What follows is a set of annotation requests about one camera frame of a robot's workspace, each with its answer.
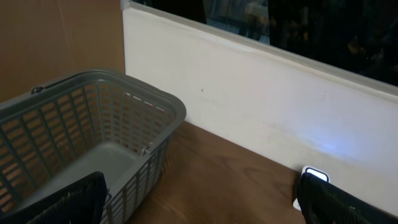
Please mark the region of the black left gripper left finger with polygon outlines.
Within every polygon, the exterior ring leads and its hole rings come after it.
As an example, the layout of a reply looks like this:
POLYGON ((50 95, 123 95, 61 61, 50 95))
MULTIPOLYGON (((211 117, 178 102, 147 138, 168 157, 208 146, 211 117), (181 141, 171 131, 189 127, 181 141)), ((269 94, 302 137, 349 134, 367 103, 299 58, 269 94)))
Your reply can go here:
POLYGON ((99 224, 108 189, 96 171, 11 215, 1 224, 99 224))

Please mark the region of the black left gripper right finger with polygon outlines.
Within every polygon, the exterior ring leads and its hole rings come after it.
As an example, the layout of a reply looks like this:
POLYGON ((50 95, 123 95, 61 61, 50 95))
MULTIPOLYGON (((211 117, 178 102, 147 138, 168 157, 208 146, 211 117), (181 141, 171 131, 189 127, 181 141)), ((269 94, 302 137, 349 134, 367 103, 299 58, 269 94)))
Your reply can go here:
POLYGON ((304 173, 297 199, 306 224, 397 224, 397 217, 304 173))

